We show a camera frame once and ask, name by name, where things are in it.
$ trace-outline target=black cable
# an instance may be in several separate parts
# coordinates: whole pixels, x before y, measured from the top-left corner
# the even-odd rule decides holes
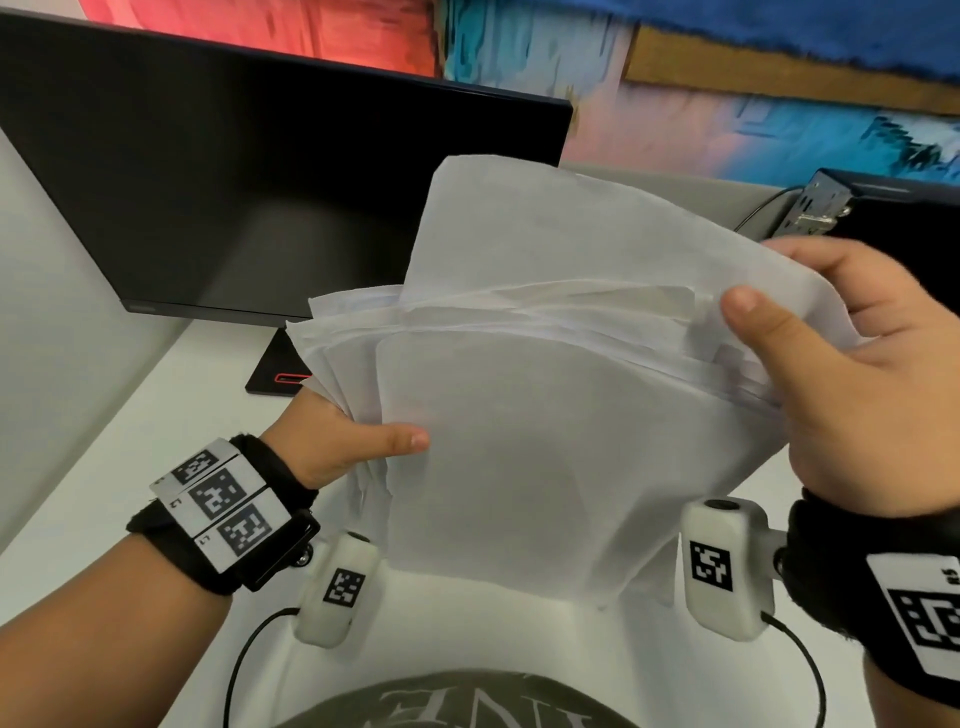
[[[800,648],[800,651],[804,654],[804,657],[806,657],[806,661],[810,665],[810,670],[813,672],[813,679],[817,681],[817,695],[820,698],[820,710],[817,712],[815,728],[824,728],[824,722],[827,720],[827,688],[824,687],[824,678],[821,676],[817,664],[813,662],[813,655],[810,654],[810,651],[804,646],[804,643],[800,641],[800,638],[779,619],[768,615],[766,612],[760,612],[760,618],[793,640],[794,644]]]
[[[227,700],[224,703],[224,728],[230,728],[230,703],[233,701],[233,686],[236,685],[237,675],[240,673],[240,663],[243,662],[244,657],[247,656],[247,650],[250,649],[250,645],[253,644],[253,641],[256,639],[256,636],[260,634],[264,627],[266,627],[270,622],[278,617],[292,617],[300,613],[300,607],[287,607],[286,609],[281,609],[279,612],[274,612],[269,617],[260,622],[260,626],[253,630],[253,634],[247,637],[247,643],[243,645],[243,649],[240,650],[240,654],[237,656],[237,661],[233,665],[233,673],[230,676],[230,681],[227,683]]]
[[[747,215],[745,218],[743,218],[743,220],[740,221],[740,224],[737,225],[737,226],[733,229],[733,232],[740,232],[740,231],[743,229],[743,226],[744,226],[744,225],[746,225],[746,224],[749,223],[751,220],[753,220],[753,219],[760,213],[760,211],[763,210],[763,209],[764,209],[765,207],[767,207],[768,205],[770,205],[770,203],[774,202],[775,200],[778,200],[778,199],[781,198],[783,195],[789,194],[790,192],[797,192],[798,190],[801,190],[801,189],[804,189],[804,186],[803,186],[802,184],[798,184],[798,185],[793,186],[793,187],[785,187],[785,188],[782,189],[780,192],[776,192],[776,193],[770,195],[770,197],[768,197],[768,198],[767,198],[766,200],[764,200],[762,203],[760,203],[759,205],[757,205],[757,206],[754,208],[754,211],[753,211],[753,212],[751,212],[749,215]]]

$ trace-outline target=black monitor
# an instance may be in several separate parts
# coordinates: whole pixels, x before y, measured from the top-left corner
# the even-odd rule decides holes
[[[0,129],[129,311],[283,326],[403,282],[450,155],[556,165],[564,100],[0,12]]]

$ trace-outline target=hand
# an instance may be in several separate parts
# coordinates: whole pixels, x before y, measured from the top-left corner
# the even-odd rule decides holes
[[[316,392],[302,387],[260,439],[279,455],[306,488],[323,488],[352,466],[430,447],[415,425],[358,425]]]
[[[769,248],[826,277],[873,341],[839,352],[747,286],[727,323],[782,397],[790,463],[841,508],[904,517],[960,505],[960,319],[895,260],[862,243],[784,237]]]

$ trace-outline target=white sensor device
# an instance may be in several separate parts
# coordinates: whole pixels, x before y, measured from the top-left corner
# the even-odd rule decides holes
[[[354,533],[340,533],[324,549],[300,599],[294,636],[317,647],[347,638],[357,604],[380,566],[380,549]]]
[[[777,552],[786,532],[768,527],[751,500],[704,498],[684,507],[686,608],[701,625],[738,642],[755,640],[773,616]]]

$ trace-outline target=monitor stand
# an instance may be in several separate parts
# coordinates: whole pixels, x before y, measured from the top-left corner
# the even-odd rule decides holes
[[[300,391],[300,383],[309,376],[310,370],[300,360],[286,329],[278,328],[253,370],[246,389],[252,395],[293,397]]]

